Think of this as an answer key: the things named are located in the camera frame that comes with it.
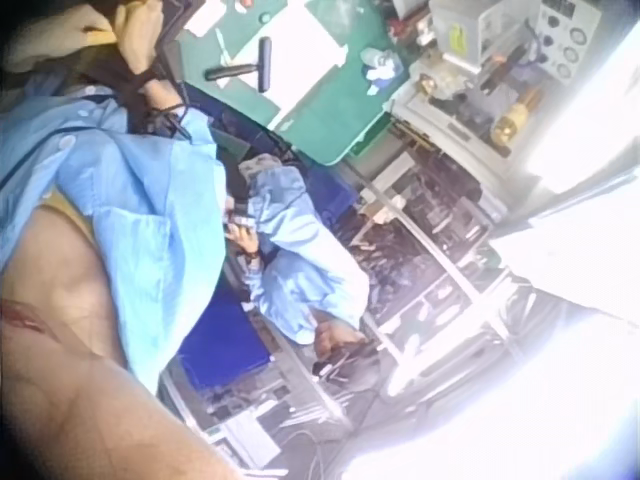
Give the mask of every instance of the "machine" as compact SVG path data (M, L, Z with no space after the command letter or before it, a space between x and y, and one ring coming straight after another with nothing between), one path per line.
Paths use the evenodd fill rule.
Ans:
M410 66L410 79L388 110L454 158L509 211L546 200L549 192L538 172L530 171L531 157L633 27L633 5L623 0L433 0L429 5L436 40Z

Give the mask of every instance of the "surgical glove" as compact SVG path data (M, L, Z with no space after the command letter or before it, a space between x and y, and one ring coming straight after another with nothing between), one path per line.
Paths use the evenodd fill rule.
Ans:
M114 28L118 48L135 75L151 68L163 19L160 0L132 2L118 7Z
M4 68L25 72L40 60L115 42L109 21L90 5L79 5L25 28L11 46Z

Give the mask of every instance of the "control panel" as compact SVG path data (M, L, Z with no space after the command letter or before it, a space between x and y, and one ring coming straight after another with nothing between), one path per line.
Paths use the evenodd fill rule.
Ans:
M571 82L600 16L600 11L584 0L542 0L536 25L540 67L565 85Z

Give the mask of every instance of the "wire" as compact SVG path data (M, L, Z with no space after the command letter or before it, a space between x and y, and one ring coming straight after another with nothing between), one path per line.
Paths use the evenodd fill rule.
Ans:
M316 447L316 455L315 457L313 457L313 460L311 461L311 465L309 465L309 474L307 476L307 480L311 480L313 478L313 471L316 465L320 467L320 480L324 480L324 462L322 460L322 452L320 451L320 442L318 442L316 437L314 437L310 431L298 430L294 434L287 437L287 439L284 442L282 442L281 447L284 448L284 446L287 443L289 443L291 440L293 440L295 437L299 435L306 435L307 437L309 437L313 442L313 445Z
M535 58L533 60L529 60L528 62L524 62L524 63L516 63L515 64L516 67L530 67L531 65L535 65L536 63L538 63L540 61L540 57L542 56L542 41L540 40L540 37L538 37L538 33L535 31L535 29L529 23L529 19L528 18L524 21L524 27L527 29L527 31L533 37L533 41L536 44L536 52L537 53L536 53L536 56L535 56Z

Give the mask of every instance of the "green mat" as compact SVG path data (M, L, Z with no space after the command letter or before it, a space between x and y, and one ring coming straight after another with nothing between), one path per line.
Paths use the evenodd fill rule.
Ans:
M232 58L237 55L258 33L262 13L274 17L286 4L284 0L257 0L246 14L240 14L230 3L227 13L215 25L223 35L229 55ZM362 73L360 52L366 47L393 48L384 21L370 1L312 0L306 8L338 45L348 47L347 59L342 67L331 69L274 131L316 162L331 165L382 115L384 102L406 81L406 75L378 95L367 96L369 82ZM203 71L219 64L222 53L214 30L202 38L188 31L178 37L187 82L256 122L268 125L277 115L278 107L253 88L238 79L231 79L224 89L204 80Z

